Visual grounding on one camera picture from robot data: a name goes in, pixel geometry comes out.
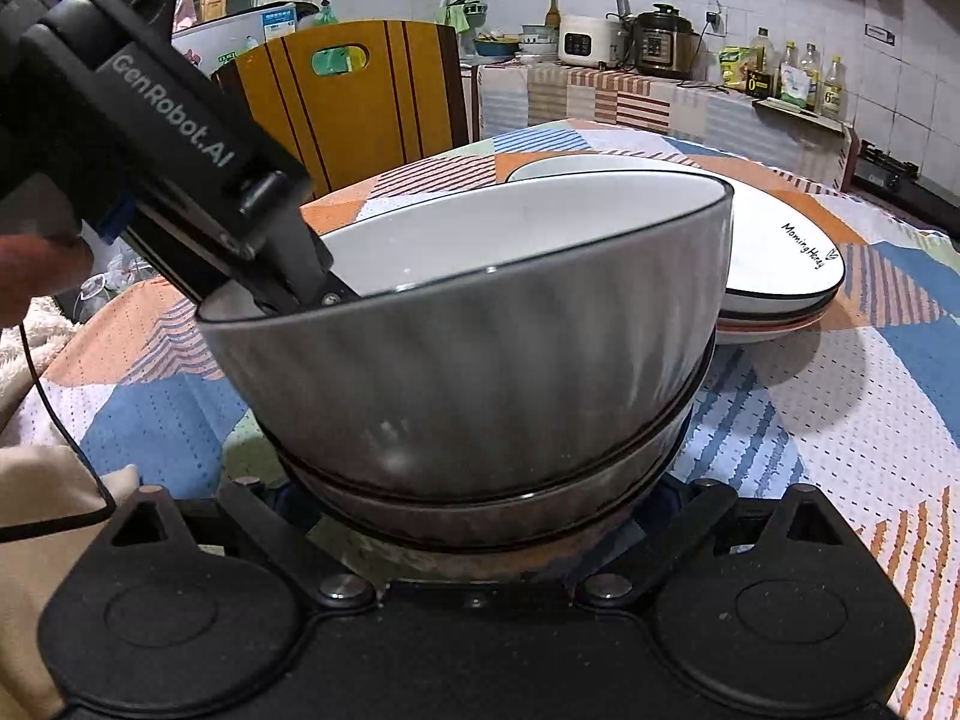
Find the tablecloth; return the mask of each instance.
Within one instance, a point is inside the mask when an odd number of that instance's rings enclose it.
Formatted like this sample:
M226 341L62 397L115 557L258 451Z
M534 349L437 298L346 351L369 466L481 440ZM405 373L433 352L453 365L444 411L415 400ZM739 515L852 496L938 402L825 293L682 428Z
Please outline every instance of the tablecloth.
M853 131L837 133L712 85L556 64L477 68L480 137L573 117L623 124L792 170L846 188L859 149Z
M917 648L893 697L910 718L960 716L960 255L856 197L650 132L551 122L400 167L304 207L328 230L451 190L503 181L568 152L636 154L715 170L788 202L837 243L848 277L819 325L719 348L672 472L742 495L794 482L832 499L913 610ZM45 374L50 399L100 472L133 463L176 496L271 454L170 286L109 303ZM32 392L0 445L59 442Z

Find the black robotic gripper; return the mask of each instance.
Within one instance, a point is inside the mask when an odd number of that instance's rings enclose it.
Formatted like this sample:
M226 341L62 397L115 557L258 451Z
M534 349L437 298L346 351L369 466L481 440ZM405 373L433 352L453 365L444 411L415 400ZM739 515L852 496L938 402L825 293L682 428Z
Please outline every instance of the black robotic gripper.
M895 717L911 615L827 498L675 487L679 513L573 593L380 599L248 488L141 488L42 615L61 718Z

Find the wooden chair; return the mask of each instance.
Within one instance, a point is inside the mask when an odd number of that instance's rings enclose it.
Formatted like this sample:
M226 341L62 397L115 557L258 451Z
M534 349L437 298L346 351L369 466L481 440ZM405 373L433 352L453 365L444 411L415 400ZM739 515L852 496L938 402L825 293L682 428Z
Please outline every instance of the wooden chair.
M366 65L319 76L314 55L339 47ZM449 26L315 26L243 53L213 79L304 164L317 197L469 141Z

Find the rice cooker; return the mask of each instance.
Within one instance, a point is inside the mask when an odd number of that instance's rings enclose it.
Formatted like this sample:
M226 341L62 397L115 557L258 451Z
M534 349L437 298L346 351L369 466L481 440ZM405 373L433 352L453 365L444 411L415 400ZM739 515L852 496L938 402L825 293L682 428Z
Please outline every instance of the rice cooker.
M654 4L656 11L641 13L634 23L634 58L647 76L690 78L697 52L697 33L673 5Z
M619 20L563 16L560 62L585 68L614 68L623 62L627 31Z

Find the white rice cooker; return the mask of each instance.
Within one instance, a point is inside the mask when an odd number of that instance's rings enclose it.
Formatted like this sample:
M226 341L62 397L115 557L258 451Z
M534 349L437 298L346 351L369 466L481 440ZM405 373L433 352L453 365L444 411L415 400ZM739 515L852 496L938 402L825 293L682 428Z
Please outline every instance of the white rice cooker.
M627 46L627 30L619 20L563 16L560 62L585 68L617 67Z

